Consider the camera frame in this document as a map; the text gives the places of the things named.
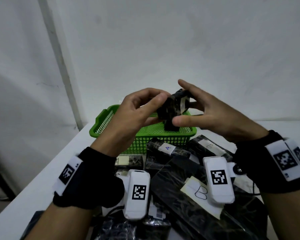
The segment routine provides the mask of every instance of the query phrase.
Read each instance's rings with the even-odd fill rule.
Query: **person's right hand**
[[[268,135],[269,132],[261,125],[215,96],[184,80],[180,79],[178,83],[195,98],[196,102],[192,102],[190,107],[199,109],[204,114],[176,116],[172,120],[174,126],[200,127],[217,133],[233,143],[255,140]]]

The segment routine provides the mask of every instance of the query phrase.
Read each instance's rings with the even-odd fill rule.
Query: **wrist strap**
[[[273,130],[263,138],[237,143],[233,161],[262,192],[300,190],[300,163]]]
[[[90,147],[84,149],[78,158],[82,163],[72,175],[62,196],[55,192],[53,203],[59,207],[76,206],[82,209],[117,205],[124,196],[124,184],[114,176],[116,158]]]

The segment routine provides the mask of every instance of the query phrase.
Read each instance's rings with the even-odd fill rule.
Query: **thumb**
[[[200,127],[209,128],[211,120],[206,115],[180,115],[172,119],[172,124],[178,127]]]
[[[158,108],[160,108],[164,102],[167,100],[168,96],[165,93],[160,93],[151,99],[148,103],[138,108],[140,113],[144,118],[148,118],[152,113],[154,113]]]

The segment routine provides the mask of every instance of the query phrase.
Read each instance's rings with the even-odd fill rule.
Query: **finger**
[[[137,110],[141,113],[144,119],[147,119],[153,112],[164,104],[167,98],[168,96],[166,93],[160,93]]]
[[[191,92],[195,100],[205,103],[208,99],[209,93],[203,91],[202,89],[196,87],[195,85],[188,83],[182,79],[178,80],[178,84],[183,87],[185,90]]]
[[[141,105],[146,104],[149,102],[152,98],[157,96],[160,93],[165,93],[167,96],[170,96],[171,94],[167,91],[156,89],[156,88],[145,88],[140,91],[133,92],[126,96],[125,99],[132,101],[135,108],[139,108]]]
[[[148,126],[148,125],[154,125],[154,124],[160,123],[162,121],[163,120],[160,120],[158,117],[148,117],[142,127]]]
[[[172,119],[172,124],[178,127],[200,127],[208,129],[212,126],[212,120],[207,115],[180,115]]]
[[[190,102],[190,108],[198,109],[198,110],[204,112],[204,107],[198,102]]]

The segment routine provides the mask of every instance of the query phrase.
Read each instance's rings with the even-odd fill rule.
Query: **person's left hand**
[[[158,117],[149,116],[164,104],[169,95],[168,92],[155,88],[145,88],[127,95],[107,127],[90,147],[105,155],[117,157],[128,149],[143,126],[161,122]]]

